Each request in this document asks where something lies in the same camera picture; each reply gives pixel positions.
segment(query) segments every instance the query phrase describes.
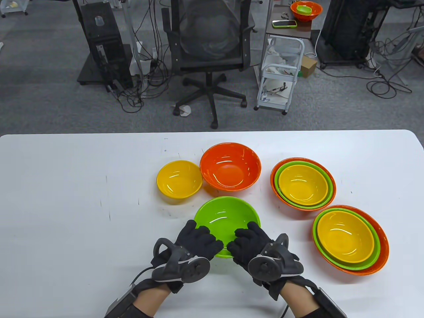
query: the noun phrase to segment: floor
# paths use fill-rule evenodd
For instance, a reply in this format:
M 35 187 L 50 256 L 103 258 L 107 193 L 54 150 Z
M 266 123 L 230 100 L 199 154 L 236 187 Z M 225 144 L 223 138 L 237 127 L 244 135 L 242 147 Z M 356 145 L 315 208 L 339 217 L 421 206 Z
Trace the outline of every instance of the floor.
M 329 0 L 320 0 L 325 10 Z M 134 25 L 139 25 L 147 0 L 134 2 Z M 267 1 L 253 3 L 251 10 L 257 34 L 252 35 L 252 63 L 257 63 L 262 46 Z M 101 86 L 80 86 L 76 78 L 87 57 L 88 46 L 71 1 L 34 0 L 28 16 L 8 14 L 0 19 L 0 136 L 35 133 L 112 133 L 158 131 L 210 131 L 212 114 L 207 99 L 191 104 L 192 114 L 174 117 L 171 107 L 193 88 L 183 87 L 175 77 L 168 91 L 148 100 L 136 114 L 124 113 L 116 100 Z M 158 25 L 160 6 L 157 6 Z M 391 10 L 379 38 L 402 33 L 412 19 L 412 10 Z M 116 13 L 125 36 L 122 12 Z M 319 28 L 325 15 L 314 21 Z M 144 23 L 137 33 L 140 40 L 153 43 L 151 26 Z M 307 41 L 307 51 L 312 51 Z M 327 68 L 335 75 L 369 77 L 372 73 L 355 67 Z M 366 90 L 366 80 L 332 78 L 319 70 L 301 79 L 294 91 L 287 116 L 280 112 L 254 111 L 257 84 L 253 68 L 243 73 L 227 72 L 228 89 L 246 94 L 248 108 L 230 98 L 217 97 L 219 130 L 338 130 L 409 129 L 424 143 L 424 69 L 411 62 L 402 71 L 412 94 L 400 93 L 383 100 Z

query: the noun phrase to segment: yellow bowl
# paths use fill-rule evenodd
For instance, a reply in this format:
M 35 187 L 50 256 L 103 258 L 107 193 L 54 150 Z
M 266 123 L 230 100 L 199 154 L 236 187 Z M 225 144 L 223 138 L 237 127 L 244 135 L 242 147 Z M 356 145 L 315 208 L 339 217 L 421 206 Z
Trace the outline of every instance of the yellow bowl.
M 156 179 L 160 192 L 174 199 L 185 199 L 202 186 L 200 168 L 194 163 L 178 160 L 168 163 L 158 173 Z
M 278 185 L 290 201 L 303 206 L 319 204 L 328 193 L 324 176 L 306 165 L 293 165 L 284 169 L 278 178 Z
M 318 222 L 317 235 L 330 255 L 346 263 L 363 262 L 374 250 L 370 228 L 357 216 L 345 211 L 325 214 Z

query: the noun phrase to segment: black glove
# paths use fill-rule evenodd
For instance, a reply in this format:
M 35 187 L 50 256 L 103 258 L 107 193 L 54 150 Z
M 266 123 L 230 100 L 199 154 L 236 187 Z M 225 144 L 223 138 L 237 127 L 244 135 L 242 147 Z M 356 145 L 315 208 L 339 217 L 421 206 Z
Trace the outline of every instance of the black glove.
M 216 240 L 206 226 L 200 226 L 198 229 L 196 229 L 196 226 L 197 224 L 194 220 L 188 220 L 178 234 L 175 245 L 184 247 L 193 256 L 205 257 L 210 261 L 224 248 L 224 244 L 222 241 Z M 156 268 L 166 264 L 170 256 L 170 250 L 166 249 L 154 257 L 150 263 Z M 177 293 L 183 287 L 182 282 L 169 282 L 167 285 L 173 293 Z
M 228 243 L 227 249 L 234 257 L 234 262 L 249 272 L 247 269 L 249 262 L 262 252 L 265 245 L 273 243 L 274 240 L 270 239 L 255 222 L 249 222 L 247 227 L 248 229 L 235 230 L 237 238 Z M 299 260 L 295 254 L 292 254 L 292 256 L 294 259 Z M 271 297 L 277 300 L 276 298 L 288 280 L 288 278 L 284 277 L 273 282 L 262 282 L 262 286 L 269 291 Z

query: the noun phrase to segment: bowl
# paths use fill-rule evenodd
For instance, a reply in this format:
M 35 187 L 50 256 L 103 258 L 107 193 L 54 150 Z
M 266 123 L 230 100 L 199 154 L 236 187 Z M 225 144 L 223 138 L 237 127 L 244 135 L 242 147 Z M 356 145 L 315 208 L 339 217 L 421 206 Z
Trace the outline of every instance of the bowl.
M 374 250 L 371 230 L 356 215 L 345 211 L 323 215 L 317 225 L 317 236 L 327 253 L 345 263 L 363 262 Z
M 275 186 L 275 183 L 274 183 L 275 175 L 276 175 L 276 173 L 277 173 L 278 169 L 279 169 L 281 166 L 285 165 L 286 163 L 293 162 L 293 161 L 303 161 L 303 162 L 308 162 L 308 163 L 313 164 L 313 165 L 315 165 L 315 166 L 318 166 L 318 167 L 320 167 L 322 170 L 324 170 L 324 172 L 325 172 L 325 173 L 328 175 L 328 177 L 330 178 L 331 183 L 332 183 L 332 185 L 333 185 L 333 187 L 334 187 L 333 194 L 332 194 L 332 196 L 330 197 L 330 199 L 328 200 L 328 202 L 327 202 L 327 203 L 325 203 L 325 204 L 324 204 L 324 205 L 322 205 L 322 206 L 320 205 L 319 207 L 316 207 L 316 206 L 311 206 L 311 207 L 306 207 L 306 206 L 296 206 L 296 205 L 294 205 L 294 204 L 292 204 L 292 203 L 290 203 L 290 202 L 287 202 L 285 199 L 283 199 L 283 198 L 282 198 L 282 197 L 278 194 L 278 191 L 277 191 L 276 186 Z M 287 159 L 284 159 L 284 160 L 280 161 L 280 162 L 279 162 L 279 163 L 277 163 L 277 164 L 275 165 L 275 167 L 272 169 L 270 179 L 271 179 L 271 188 L 272 188 L 272 190 L 274 191 L 275 195 L 278 197 L 278 199 L 280 199 L 280 200 L 281 200 L 281 202 L 283 202 L 284 204 L 286 204 L 286 205 L 288 205 L 288 206 L 290 206 L 290 207 L 292 207 L 292 208 L 295 208 L 296 210 L 299 210 L 299 211 L 312 212 L 312 211 L 317 211 L 317 210 L 323 209 L 323 208 L 325 208 L 325 207 L 329 206 L 329 205 L 333 202 L 334 198 L 336 197 L 336 193 L 337 193 L 336 183 L 335 183 L 335 181 L 334 181 L 333 176 L 330 174 L 330 172 L 329 172 L 329 171 L 328 171 L 328 170 L 327 170 L 324 166 L 320 165 L 320 164 L 319 164 L 319 163 L 317 163 L 316 161 L 313 161 L 313 160 L 311 160 L 311 159 L 307 159 L 307 158 L 293 157 L 293 158 L 287 158 Z
M 197 226 L 204 225 L 217 240 L 224 243 L 224 248 L 217 254 L 218 257 L 232 258 L 227 250 L 227 244 L 236 236 L 236 229 L 247 229 L 247 223 L 256 222 L 261 226 L 255 209 L 246 201 L 235 197 L 217 197 L 206 202 L 197 211 L 194 221 Z
M 314 206 L 304 206 L 304 205 L 300 205 L 297 203 L 292 202 L 289 198 L 287 198 L 283 192 L 281 192 L 281 189 L 278 186 L 278 179 L 280 176 L 280 173 L 287 167 L 292 166 L 292 165 L 298 165 L 298 164 L 302 164 L 302 165 L 307 165 L 310 166 L 316 170 L 318 170 L 325 178 L 327 185 L 328 185 L 328 193 L 327 196 L 325 197 L 325 199 L 320 202 L 319 204 L 316 204 Z M 291 161 L 289 163 L 286 163 L 285 165 L 281 166 L 278 170 L 277 173 L 275 174 L 274 177 L 274 184 L 275 184 L 275 189 L 277 190 L 278 194 L 286 201 L 288 202 L 290 205 L 298 207 L 298 208 L 305 208 L 305 209 L 316 209 L 316 208 L 321 208 L 324 205 L 326 205 L 328 203 L 328 201 L 331 199 L 333 191 L 334 191 L 334 187 L 333 187 L 333 183 L 330 179 L 330 177 L 326 174 L 326 172 L 324 170 L 322 170 L 320 167 L 318 167 L 317 165 L 314 165 L 312 163 L 306 162 L 306 161 Z
M 299 6 L 307 6 L 310 7 L 312 9 L 312 13 L 310 15 L 303 15 L 297 12 L 297 8 Z M 295 18 L 299 21 L 302 22 L 309 22 L 314 20 L 317 16 L 319 16 L 322 13 L 322 7 L 312 1 L 297 1 L 294 2 L 291 6 L 290 6 L 291 11 L 293 12 Z
M 311 15 L 312 14 L 312 8 L 308 6 L 297 6 L 297 13 L 302 15 Z
M 331 211 L 346 211 L 346 212 L 349 212 L 349 213 L 353 213 L 358 218 L 360 218 L 363 222 L 365 222 L 367 224 L 367 226 L 370 228 L 372 235 L 373 235 L 373 238 L 374 238 L 375 248 L 374 248 L 372 255 L 367 260 L 360 262 L 360 263 L 357 263 L 357 264 L 349 264 L 349 263 L 342 262 L 338 259 L 335 259 L 331 255 L 328 255 L 326 253 L 324 247 L 321 245 L 321 243 L 318 239 L 316 227 L 317 227 L 317 224 L 318 224 L 319 220 L 321 219 L 321 217 L 323 215 L 325 215 L 326 213 L 331 212 Z M 380 256 L 380 252 L 381 252 L 380 239 L 378 238 L 378 234 L 377 234 L 376 230 L 374 229 L 374 227 L 364 217 L 362 217 L 361 215 L 359 215 L 359 214 L 357 214 L 353 211 L 347 210 L 347 209 L 342 209 L 342 208 L 327 209 L 327 210 L 323 211 L 322 213 L 320 213 L 314 221 L 313 228 L 312 228 L 312 236 L 314 238 L 314 242 L 315 242 L 316 246 L 318 247 L 318 250 L 320 251 L 322 256 L 324 258 L 326 258 L 327 261 L 330 261 L 332 264 L 334 264 L 338 267 L 350 270 L 350 271 L 361 271 L 361 270 L 370 268 L 372 265 L 374 265 L 376 263 L 376 261 L 378 260 L 378 258 Z
M 241 191 L 261 174 L 258 155 L 245 145 L 226 142 L 209 148 L 200 160 L 203 178 L 215 189 Z
M 324 176 L 307 165 L 292 165 L 285 168 L 278 178 L 278 187 L 292 202 L 313 206 L 322 202 L 328 193 Z
M 160 192 L 173 199 L 185 199 L 202 186 L 200 169 L 190 161 L 178 160 L 165 165 L 158 173 L 156 183 Z
M 364 219 L 366 219 L 372 225 L 372 227 L 375 229 L 375 231 L 377 232 L 378 238 L 379 238 L 380 243 L 381 243 L 381 251 L 380 251 L 380 256 L 378 257 L 378 260 L 371 267 L 369 267 L 367 269 L 360 270 L 360 271 L 347 270 L 347 269 L 344 269 L 342 267 L 339 267 L 339 266 L 333 264 L 330 260 L 328 260 L 325 257 L 325 254 L 323 254 L 323 252 L 320 251 L 319 247 L 317 245 L 315 245 L 317 247 L 318 251 L 321 253 L 321 255 L 324 256 L 324 259 L 329 264 L 331 264 L 335 268 L 337 268 L 338 270 L 345 272 L 345 273 L 348 273 L 348 274 L 351 274 L 351 275 L 368 276 L 368 275 L 373 275 L 373 274 L 379 272 L 387 264 L 387 261 L 389 259 L 389 255 L 390 255 L 389 241 L 387 240 L 387 236 L 386 236 L 385 232 L 383 231 L 383 229 L 381 228 L 381 226 L 370 215 L 368 215 L 367 213 L 365 213 L 362 210 L 359 210 L 359 209 L 357 209 L 353 206 L 334 205 L 334 206 L 329 207 L 329 209 L 346 209 L 346 210 L 352 211 L 352 212 L 362 216 Z

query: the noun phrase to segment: black equipment cabinet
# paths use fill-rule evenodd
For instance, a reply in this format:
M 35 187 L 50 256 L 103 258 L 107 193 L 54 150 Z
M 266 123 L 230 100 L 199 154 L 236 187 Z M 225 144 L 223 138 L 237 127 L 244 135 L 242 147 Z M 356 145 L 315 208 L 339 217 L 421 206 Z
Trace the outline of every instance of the black equipment cabinet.
M 133 87 L 129 65 L 132 59 L 131 46 L 122 43 L 121 34 L 108 2 L 89 3 L 79 6 L 73 0 L 90 54 L 78 76 L 81 85 L 104 84 L 115 87 Z
M 311 32 L 321 69 L 365 63 L 389 8 L 386 0 L 332 0 L 321 35 Z

